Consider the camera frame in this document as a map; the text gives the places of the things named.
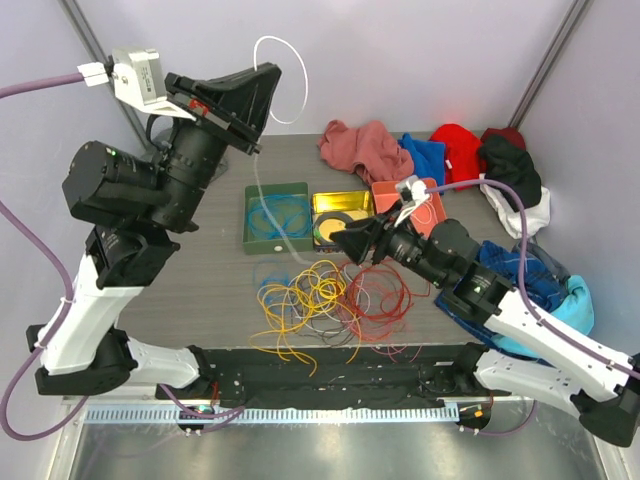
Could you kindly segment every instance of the black tape roll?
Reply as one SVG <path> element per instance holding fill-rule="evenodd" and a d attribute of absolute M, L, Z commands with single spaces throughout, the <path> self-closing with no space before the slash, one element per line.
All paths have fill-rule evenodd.
<path fill-rule="evenodd" d="M 353 222 L 353 218 L 351 218 L 349 215 L 347 215 L 344 212 L 325 212 L 325 213 L 319 215 L 318 218 L 316 218 L 316 221 L 313 222 L 313 230 L 314 230 L 313 238 L 320 245 L 333 245 L 334 244 L 334 242 L 332 242 L 331 240 L 329 240 L 327 238 L 324 238 L 322 235 L 317 235 L 317 236 L 315 235 L 316 231 L 318 232 L 318 234 L 320 234 L 320 225 L 322 225 L 327 220 L 340 220 L 345 225 L 347 223 Z"/>

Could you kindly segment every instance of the gray tabletop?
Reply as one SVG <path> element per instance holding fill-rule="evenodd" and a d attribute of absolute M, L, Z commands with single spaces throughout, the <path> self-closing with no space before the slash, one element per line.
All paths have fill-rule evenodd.
<path fill-rule="evenodd" d="M 259 159 L 261 183 L 305 181 L 311 193 L 364 189 L 359 177 L 332 170 L 320 159 L 317 138 L 264 137 Z M 181 250 L 121 315 L 119 327 L 140 341 L 166 347 L 246 347 L 251 334 L 266 328 L 253 284 L 256 264 L 265 259 L 281 261 L 282 268 L 292 275 L 304 268 L 288 254 L 244 254 L 244 188 L 255 184 L 252 158 L 232 149 L 228 158 L 229 171 L 209 187 L 194 217 L 200 230 L 172 235 L 182 244 Z M 514 240 L 476 188 L 447 193 L 443 203 L 447 216 L 460 220 L 477 241 L 492 240 L 508 248 L 513 245 Z M 326 258 L 311 252 L 303 256 L 309 260 Z M 344 258 L 331 255 L 336 261 Z M 414 291 L 424 289 L 424 281 L 416 275 L 402 267 L 398 270 Z M 434 297 L 432 293 L 430 298 L 415 300 L 406 316 L 407 328 L 392 337 L 391 343 L 461 343 L 471 339 L 434 305 Z M 321 344 L 309 337 L 294 343 Z"/>

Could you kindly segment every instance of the yellow cable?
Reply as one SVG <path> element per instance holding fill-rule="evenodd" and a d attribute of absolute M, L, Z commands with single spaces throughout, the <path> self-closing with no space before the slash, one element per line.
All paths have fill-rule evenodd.
<path fill-rule="evenodd" d="M 304 291 L 303 286 L 307 284 L 310 291 Z M 288 362 L 290 357 L 297 358 L 305 364 L 312 364 L 313 369 L 309 376 L 313 376 L 318 370 L 318 362 L 311 355 L 296 350 L 290 343 L 287 335 L 299 332 L 311 318 L 321 315 L 331 315 L 337 308 L 344 310 L 351 317 L 350 322 L 355 322 L 360 331 L 360 320 L 340 299 L 347 288 L 347 282 L 340 273 L 338 266 L 330 260 L 319 260 L 311 267 L 303 270 L 293 281 L 287 285 L 268 284 L 258 290 L 257 299 L 262 307 L 267 324 L 270 330 L 255 333 L 249 337 L 249 345 L 265 353 L 278 355 L 278 357 Z M 295 309 L 298 322 L 291 322 L 287 325 L 286 315 L 288 309 Z M 255 345 L 254 339 L 264 335 L 277 335 L 275 348 L 265 348 Z M 361 335 L 358 336 L 358 345 L 347 360 L 351 363 L 362 343 Z"/>

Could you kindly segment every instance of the pink cloth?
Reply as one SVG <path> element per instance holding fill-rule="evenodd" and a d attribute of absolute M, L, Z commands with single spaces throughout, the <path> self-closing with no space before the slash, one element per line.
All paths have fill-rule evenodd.
<path fill-rule="evenodd" d="M 318 147 L 330 167 L 355 172 L 368 185 L 404 180 L 413 174 L 411 154 L 377 120 L 360 128 L 348 128 L 340 120 L 332 120 L 318 140 Z"/>

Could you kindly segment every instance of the white cloth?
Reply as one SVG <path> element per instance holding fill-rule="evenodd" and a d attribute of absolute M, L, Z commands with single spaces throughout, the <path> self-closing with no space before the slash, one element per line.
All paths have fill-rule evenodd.
<path fill-rule="evenodd" d="M 493 209 L 498 212 L 500 223 L 513 238 L 522 238 L 522 226 L 520 214 L 514 212 L 509 202 L 504 198 L 500 190 L 489 185 L 480 185 L 480 191 L 484 193 Z M 535 207 L 525 209 L 527 216 L 527 234 L 535 235 L 542 227 L 549 225 L 551 221 L 551 192 L 542 187 L 542 198 Z"/>

